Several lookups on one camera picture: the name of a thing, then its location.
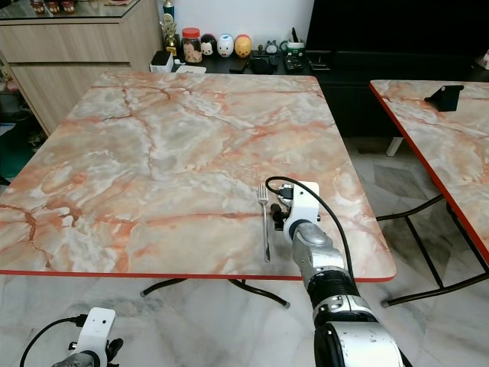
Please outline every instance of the cabinet drawer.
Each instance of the cabinet drawer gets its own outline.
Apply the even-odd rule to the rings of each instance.
[[[13,66],[11,70],[49,134],[63,121],[106,71],[130,70],[112,65]]]
[[[9,63],[129,62],[119,24],[28,24],[0,27]]]

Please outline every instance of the television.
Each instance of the television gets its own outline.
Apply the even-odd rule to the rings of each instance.
[[[315,0],[306,50],[470,56],[489,49],[489,1]]]

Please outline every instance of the yellow plush toy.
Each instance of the yellow plush toy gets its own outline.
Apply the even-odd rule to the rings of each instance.
[[[236,37],[235,53],[239,57],[247,57],[251,54],[251,39],[246,34],[240,34]]]

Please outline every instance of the cable connector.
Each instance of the cable connector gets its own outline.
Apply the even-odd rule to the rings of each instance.
[[[87,315],[86,313],[81,313],[77,317],[70,317],[70,322],[74,323],[78,327],[83,327],[83,325],[85,325],[85,321],[88,316],[89,315]]]

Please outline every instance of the metal fork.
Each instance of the metal fork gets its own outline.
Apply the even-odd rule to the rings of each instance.
[[[268,190],[264,183],[258,188],[258,202],[263,206],[263,244],[265,247],[265,261],[270,262],[270,247],[268,246],[267,234],[267,208]]]

